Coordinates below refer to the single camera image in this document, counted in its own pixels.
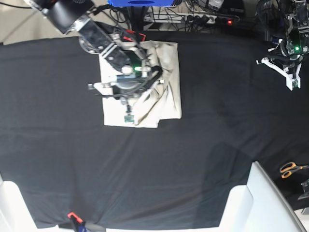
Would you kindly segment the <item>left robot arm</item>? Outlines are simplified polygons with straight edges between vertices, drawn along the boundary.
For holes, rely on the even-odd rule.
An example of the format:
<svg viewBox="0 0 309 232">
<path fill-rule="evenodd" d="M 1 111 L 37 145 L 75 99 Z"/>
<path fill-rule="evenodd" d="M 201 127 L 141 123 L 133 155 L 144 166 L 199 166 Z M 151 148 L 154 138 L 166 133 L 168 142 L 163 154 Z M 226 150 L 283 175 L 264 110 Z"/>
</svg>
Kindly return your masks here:
<svg viewBox="0 0 309 232">
<path fill-rule="evenodd" d="M 285 78 L 292 91 L 301 88 L 300 70 L 309 55 L 309 9 L 306 0 L 260 0 L 256 15 L 275 46 L 257 60 Z"/>
</svg>

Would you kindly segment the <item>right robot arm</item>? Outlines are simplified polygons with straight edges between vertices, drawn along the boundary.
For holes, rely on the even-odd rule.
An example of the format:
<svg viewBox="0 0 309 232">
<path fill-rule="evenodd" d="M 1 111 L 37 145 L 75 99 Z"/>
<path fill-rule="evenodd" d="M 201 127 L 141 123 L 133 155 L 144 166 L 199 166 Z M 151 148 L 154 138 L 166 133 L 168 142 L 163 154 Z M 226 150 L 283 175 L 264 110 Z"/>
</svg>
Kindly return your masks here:
<svg viewBox="0 0 309 232">
<path fill-rule="evenodd" d="M 124 122 L 138 124 L 136 110 L 162 75 L 160 66 L 152 66 L 146 50 L 125 29 L 108 33 L 90 16 L 91 0 L 28 0 L 26 4 L 45 16 L 62 34 L 79 35 L 82 49 L 98 55 L 107 63 L 105 80 L 89 84 L 103 99 L 119 100 L 125 107 Z"/>
</svg>

